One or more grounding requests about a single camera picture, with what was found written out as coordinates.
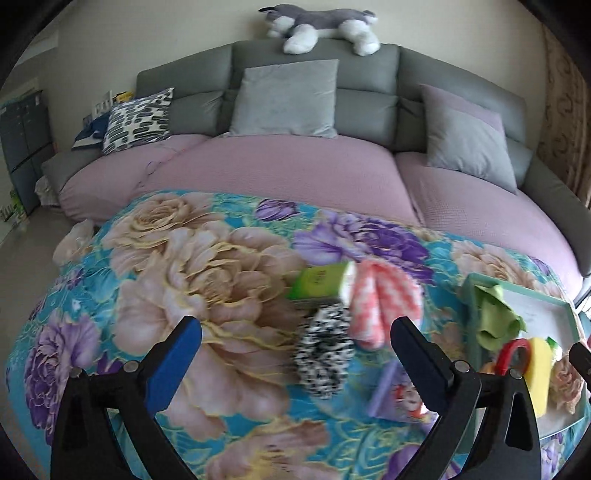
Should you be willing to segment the pink white fluffy cloth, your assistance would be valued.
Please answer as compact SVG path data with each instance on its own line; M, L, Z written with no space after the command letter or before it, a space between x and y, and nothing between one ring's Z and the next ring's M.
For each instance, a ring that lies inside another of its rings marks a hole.
M408 317L421 328L423 288L400 267L365 259L356 266L349 313L349 337L366 350L382 349L394 320Z

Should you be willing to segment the purple cartoon tissue pack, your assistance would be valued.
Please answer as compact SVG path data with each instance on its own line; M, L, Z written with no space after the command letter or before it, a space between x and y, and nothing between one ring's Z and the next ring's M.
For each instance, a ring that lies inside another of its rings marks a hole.
M368 415L399 423L432 425L438 414L424 404L415 385L398 359L382 371L380 381L370 398Z

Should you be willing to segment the green yellow sponge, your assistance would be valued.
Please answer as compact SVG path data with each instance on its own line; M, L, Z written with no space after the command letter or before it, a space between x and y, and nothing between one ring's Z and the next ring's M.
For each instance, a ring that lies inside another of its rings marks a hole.
M547 411L553 353L550 345L542 338L533 337L529 340L529 344L531 355L525 380L535 416L540 418Z

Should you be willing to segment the floral quilted blanket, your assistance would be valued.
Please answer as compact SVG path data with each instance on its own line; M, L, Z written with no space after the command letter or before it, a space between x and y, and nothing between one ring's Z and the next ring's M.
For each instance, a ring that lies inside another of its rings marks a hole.
M204 331L156 417L202 479L386 479L431 425L368 415L391 347L355 343L344 388L308 394L294 366L304 314L287 300L308 267L381 259L423 288L421 330L467 359L462 286L482 274L568 303L541 260L480 241L304 203L158 191L109 219L37 304L7 360L8 396L37 458L50 462L67 376L144 356L185 316Z

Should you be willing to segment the green tissue pack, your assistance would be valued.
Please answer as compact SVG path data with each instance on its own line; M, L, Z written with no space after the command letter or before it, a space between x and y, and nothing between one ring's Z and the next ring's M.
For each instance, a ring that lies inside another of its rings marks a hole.
M341 302L349 306L356 280L356 263L342 262L301 271L287 298L295 302Z

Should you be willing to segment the green cloth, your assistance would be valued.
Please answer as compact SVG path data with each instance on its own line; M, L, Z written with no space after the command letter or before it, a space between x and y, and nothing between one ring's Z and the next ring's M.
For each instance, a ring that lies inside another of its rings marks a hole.
M474 287L479 320L476 340L485 350L498 352L521 332L527 331L523 318L505 301L500 284Z

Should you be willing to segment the blue item behind pillow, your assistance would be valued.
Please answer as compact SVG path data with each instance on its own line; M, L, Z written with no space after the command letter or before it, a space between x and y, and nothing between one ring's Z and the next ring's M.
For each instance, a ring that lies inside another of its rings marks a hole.
M72 150L98 148L103 144L110 113L104 113L91 120L75 137Z

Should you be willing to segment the beige patterned curtain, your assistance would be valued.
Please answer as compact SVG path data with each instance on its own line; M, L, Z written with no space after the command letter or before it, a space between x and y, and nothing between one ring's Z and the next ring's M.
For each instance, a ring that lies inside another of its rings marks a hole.
M547 81L538 157L585 206L590 205L590 84L548 28Z

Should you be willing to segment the red tape roll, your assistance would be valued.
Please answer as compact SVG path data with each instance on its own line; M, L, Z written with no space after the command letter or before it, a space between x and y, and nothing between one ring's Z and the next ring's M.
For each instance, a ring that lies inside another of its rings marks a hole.
M528 339L517 338L506 343L497 357L494 372L504 376L511 370L523 376L529 366L532 347Z

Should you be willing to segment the leopard print scrunchie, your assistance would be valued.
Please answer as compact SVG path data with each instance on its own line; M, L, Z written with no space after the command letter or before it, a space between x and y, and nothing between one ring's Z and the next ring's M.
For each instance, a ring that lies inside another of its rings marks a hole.
M331 399L344 388L355 343L349 337L351 314L342 304L325 304L308 316L298 331L294 366L308 394Z

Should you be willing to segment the grey purple pillow right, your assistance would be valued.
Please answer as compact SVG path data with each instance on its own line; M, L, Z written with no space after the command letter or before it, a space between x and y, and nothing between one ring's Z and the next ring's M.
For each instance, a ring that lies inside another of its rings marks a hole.
M516 192L501 115L431 85L423 84L421 93L427 125L427 164Z

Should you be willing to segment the teal white tray box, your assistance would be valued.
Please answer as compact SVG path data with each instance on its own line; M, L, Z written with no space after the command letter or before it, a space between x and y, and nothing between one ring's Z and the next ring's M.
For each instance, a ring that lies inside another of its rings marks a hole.
M547 411L544 416L537 418L540 438L545 440L580 423L584 418L585 408L581 405L582 381L573 373L574 369L566 365L567 349L582 339L580 329L567 302L506 281L472 273L464 281L462 298L468 308L467 358L477 371L495 374L494 369L501 350L485 350L476 340L479 312L474 287L491 287L496 284L503 287L505 301L526 323L527 331L521 332L517 338L542 338L550 345L553 353Z

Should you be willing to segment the dark cabinet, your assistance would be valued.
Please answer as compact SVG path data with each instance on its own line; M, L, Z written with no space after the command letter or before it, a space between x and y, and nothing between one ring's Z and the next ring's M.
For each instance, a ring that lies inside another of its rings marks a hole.
M41 166L55 154L42 90L1 107L1 144L16 195L30 215L40 206L35 185L42 177Z

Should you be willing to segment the pink sofa seat cover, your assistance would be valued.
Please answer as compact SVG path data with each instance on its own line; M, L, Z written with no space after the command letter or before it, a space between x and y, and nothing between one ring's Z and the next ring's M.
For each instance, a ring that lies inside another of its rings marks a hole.
M104 155L66 151L45 170L64 213L103 222L158 189L238 193L334 207L421 225L532 255L574 298L583 277L575 253L531 185L510 193L429 167L420 153L392 154L351 137L176 135Z

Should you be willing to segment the husky plush toy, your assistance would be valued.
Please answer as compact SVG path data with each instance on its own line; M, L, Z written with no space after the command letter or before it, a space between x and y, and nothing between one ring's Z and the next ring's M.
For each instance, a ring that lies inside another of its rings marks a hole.
M372 26L378 21L369 10L335 9L311 11L293 4L259 8L266 15L270 38L283 39L283 53L303 55L311 52L321 38L345 39L353 53L370 56L378 52L381 42Z

